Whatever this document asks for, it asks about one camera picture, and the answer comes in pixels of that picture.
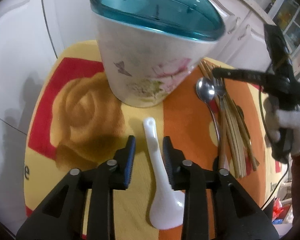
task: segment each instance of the human hand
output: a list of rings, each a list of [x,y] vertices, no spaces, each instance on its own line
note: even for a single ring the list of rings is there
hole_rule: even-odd
[[[280,140],[279,128],[293,129],[293,142],[291,148],[292,156],[300,155],[300,106],[296,111],[284,111],[277,107],[278,104],[267,98],[264,101],[266,110],[266,126],[269,136],[274,142]]]

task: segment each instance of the metal fork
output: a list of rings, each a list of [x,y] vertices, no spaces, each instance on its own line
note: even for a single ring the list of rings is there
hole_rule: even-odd
[[[213,78],[213,86],[215,93],[220,99],[220,112],[221,112],[221,135],[220,135],[220,148],[219,148],[219,169],[229,170],[229,163],[227,160],[225,147],[226,147],[226,112],[224,106],[224,95],[226,94],[226,88],[223,81],[220,79]]]

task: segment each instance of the metal bolt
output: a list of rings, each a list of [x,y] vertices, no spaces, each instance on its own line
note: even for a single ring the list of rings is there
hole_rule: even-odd
[[[80,173],[80,170],[78,168],[72,169],[70,171],[70,174],[73,176],[78,175],[79,173]]]
[[[182,164],[183,164],[184,166],[191,166],[191,165],[192,165],[192,161],[191,161],[191,160],[183,160],[183,161],[182,161]]]
[[[115,166],[115,165],[117,164],[117,161],[114,160],[114,159],[107,160],[107,164],[108,164],[109,166]]]
[[[227,169],[220,169],[219,170],[219,173],[222,175],[222,176],[227,176],[229,175],[229,171]]]

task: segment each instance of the orange stripe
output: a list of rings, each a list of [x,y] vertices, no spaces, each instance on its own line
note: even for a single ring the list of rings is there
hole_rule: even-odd
[[[217,147],[209,134],[211,117],[207,106],[200,101],[194,85],[202,74],[197,68],[189,75],[163,103],[164,135],[170,136],[173,146],[182,150],[185,157],[212,170],[217,157]],[[208,194],[209,235],[214,236],[213,211]],[[160,230],[159,240],[181,238],[182,227]]]
[[[251,172],[249,176],[238,179],[238,181],[260,206],[264,202],[266,190],[266,165],[264,138],[262,137],[258,112],[256,109],[258,106],[255,106],[247,83],[226,80],[226,88],[231,98],[243,110],[244,120],[251,136],[252,151],[254,156],[260,162],[257,172]]]

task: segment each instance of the white ceramic spoon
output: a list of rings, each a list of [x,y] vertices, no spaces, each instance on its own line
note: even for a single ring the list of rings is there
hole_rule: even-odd
[[[161,230],[175,228],[183,223],[185,194],[171,188],[161,157],[154,118],[144,119],[143,126],[156,182],[154,200],[150,208],[150,222]]]

